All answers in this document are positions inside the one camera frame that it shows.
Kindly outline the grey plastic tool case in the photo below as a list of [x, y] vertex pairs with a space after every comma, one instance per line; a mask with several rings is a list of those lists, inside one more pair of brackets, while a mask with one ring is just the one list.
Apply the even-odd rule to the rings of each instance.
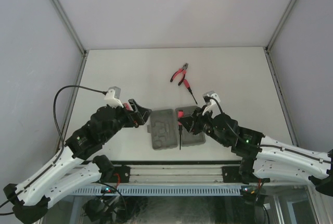
[[203, 133], [192, 135], [186, 129], [179, 133], [178, 112], [182, 111], [185, 116], [189, 116], [195, 108], [196, 106], [188, 106], [153, 111], [150, 114], [150, 124], [147, 127], [147, 132], [151, 134], [152, 148], [159, 151], [205, 144], [206, 139]]

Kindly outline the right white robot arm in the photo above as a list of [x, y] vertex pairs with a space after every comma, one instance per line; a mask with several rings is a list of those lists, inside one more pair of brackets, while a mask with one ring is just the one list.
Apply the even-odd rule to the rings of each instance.
[[245, 184], [263, 180], [300, 182], [332, 196], [332, 151], [316, 152], [285, 144], [239, 126], [225, 113], [214, 116], [205, 108], [197, 107], [178, 120], [187, 132], [204, 133], [240, 157], [238, 173]]

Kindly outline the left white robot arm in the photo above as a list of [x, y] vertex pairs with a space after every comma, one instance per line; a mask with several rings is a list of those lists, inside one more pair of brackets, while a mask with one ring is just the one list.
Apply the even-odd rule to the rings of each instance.
[[22, 223], [34, 223], [78, 188], [112, 180], [114, 166], [106, 155], [95, 156], [78, 172], [70, 175], [67, 172], [101, 150], [122, 128], [143, 126], [151, 113], [151, 109], [139, 106], [134, 99], [129, 100], [129, 106], [107, 105], [97, 109], [38, 172], [19, 184], [4, 187], [15, 217]]

